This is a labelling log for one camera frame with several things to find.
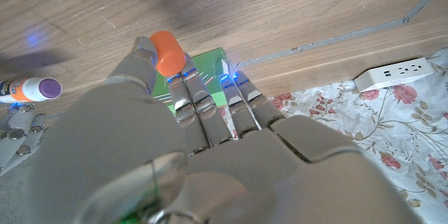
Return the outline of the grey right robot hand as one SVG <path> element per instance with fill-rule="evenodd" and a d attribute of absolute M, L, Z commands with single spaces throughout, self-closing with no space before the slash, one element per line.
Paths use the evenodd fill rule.
<path fill-rule="evenodd" d="M 33 104 L 12 104 L 1 119 L 1 176 L 40 148 L 45 122 L 46 114 L 35 114 Z"/>

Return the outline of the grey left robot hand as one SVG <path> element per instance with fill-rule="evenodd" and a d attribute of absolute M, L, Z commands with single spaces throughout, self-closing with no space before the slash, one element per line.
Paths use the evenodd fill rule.
<path fill-rule="evenodd" d="M 43 136 L 31 223 L 420 223 L 347 137 L 221 80 L 231 135 L 172 34 L 140 36 Z"/>

